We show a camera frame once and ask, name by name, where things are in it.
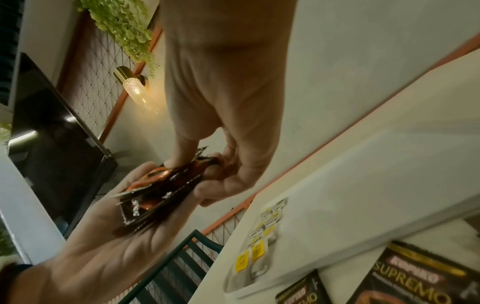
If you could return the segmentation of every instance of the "television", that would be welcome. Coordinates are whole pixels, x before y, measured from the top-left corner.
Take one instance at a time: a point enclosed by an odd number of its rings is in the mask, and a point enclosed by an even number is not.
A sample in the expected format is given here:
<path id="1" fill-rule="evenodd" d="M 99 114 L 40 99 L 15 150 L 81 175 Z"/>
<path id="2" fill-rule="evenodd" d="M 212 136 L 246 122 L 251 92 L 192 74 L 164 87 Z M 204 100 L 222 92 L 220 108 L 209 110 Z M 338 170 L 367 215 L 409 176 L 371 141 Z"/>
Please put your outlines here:
<path id="1" fill-rule="evenodd" d="M 117 166 L 109 151 L 23 53 L 7 151 L 65 237 Z"/>

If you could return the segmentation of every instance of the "green leaves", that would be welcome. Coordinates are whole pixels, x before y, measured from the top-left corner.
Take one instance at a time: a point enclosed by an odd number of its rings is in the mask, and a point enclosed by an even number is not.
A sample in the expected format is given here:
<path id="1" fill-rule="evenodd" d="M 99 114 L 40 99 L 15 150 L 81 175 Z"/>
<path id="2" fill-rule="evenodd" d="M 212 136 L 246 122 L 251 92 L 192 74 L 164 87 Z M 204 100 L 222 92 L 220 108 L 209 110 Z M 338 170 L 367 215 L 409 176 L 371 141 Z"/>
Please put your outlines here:
<path id="1" fill-rule="evenodd" d="M 78 11 L 88 10 L 96 26 L 111 35 L 132 61 L 145 60 L 154 76 L 157 64 L 149 52 L 152 33 L 143 0 L 77 0 L 77 6 Z"/>

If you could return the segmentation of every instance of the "light bulb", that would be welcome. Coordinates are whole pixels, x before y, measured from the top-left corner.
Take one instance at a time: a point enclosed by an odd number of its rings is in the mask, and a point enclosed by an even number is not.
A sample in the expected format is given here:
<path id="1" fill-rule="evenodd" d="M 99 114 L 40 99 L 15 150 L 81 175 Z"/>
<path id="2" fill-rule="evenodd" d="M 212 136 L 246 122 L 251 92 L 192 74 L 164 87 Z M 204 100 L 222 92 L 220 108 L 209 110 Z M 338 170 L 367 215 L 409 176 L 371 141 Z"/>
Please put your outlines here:
<path id="1" fill-rule="evenodd" d="M 158 113 L 158 109 L 153 104 L 150 96 L 147 93 L 147 90 L 139 79 L 128 78 L 123 82 L 123 87 L 137 105 L 143 109 Z"/>

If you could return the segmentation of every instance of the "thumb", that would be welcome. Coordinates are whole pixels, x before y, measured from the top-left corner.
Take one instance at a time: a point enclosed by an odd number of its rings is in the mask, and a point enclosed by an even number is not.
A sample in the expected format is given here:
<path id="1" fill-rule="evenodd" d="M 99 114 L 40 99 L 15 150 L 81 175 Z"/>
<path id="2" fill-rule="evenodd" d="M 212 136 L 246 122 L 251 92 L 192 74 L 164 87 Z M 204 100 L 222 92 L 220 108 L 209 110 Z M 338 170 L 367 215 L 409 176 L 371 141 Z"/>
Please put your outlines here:
<path id="1" fill-rule="evenodd" d="M 188 139 L 178 131 L 175 131 L 175 149 L 173 151 L 173 157 L 167 160 L 164 163 L 164 166 L 166 168 L 177 168 L 190 163 L 194 158 L 198 147 L 198 140 Z"/>

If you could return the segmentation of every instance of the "product box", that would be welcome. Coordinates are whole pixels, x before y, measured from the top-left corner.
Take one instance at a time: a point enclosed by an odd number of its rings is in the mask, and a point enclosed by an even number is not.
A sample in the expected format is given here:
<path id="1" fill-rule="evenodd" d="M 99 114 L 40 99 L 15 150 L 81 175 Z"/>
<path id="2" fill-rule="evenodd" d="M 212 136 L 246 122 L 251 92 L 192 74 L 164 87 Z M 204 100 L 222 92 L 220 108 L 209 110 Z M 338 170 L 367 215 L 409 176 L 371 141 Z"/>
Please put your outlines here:
<path id="1" fill-rule="evenodd" d="M 277 294 L 275 300 L 277 304 L 331 304 L 316 269 Z"/>
<path id="2" fill-rule="evenodd" d="M 403 242 L 390 243 L 347 304 L 480 303 L 480 273 Z"/>

